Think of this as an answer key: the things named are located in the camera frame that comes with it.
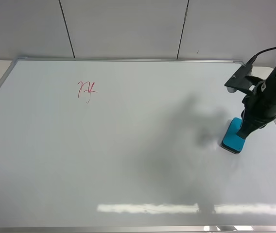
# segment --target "black cable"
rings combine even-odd
[[[264,52],[267,52],[267,51],[271,51],[271,50],[276,50],[276,47],[269,48],[269,49],[262,50],[262,51],[258,52],[255,56],[253,56],[252,58],[249,59],[249,61],[247,62],[247,64],[253,64],[254,61],[256,60],[256,58],[257,58],[260,54],[262,54],[262,53],[264,53]]]

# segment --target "white wall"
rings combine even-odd
[[[76,57],[176,59],[188,0],[61,0]],[[276,0],[190,0],[179,59],[276,46]],[[0,0],[0,59],[73,57],[58,0]],[[255,65],[275,65],[276,51]]]

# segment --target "whiteboard surface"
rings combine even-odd
[[[218,146],[243,110],[224,87],[239,66],[18,61],[0,88],[0,227],[276,225],[276,125],[239,155]]]

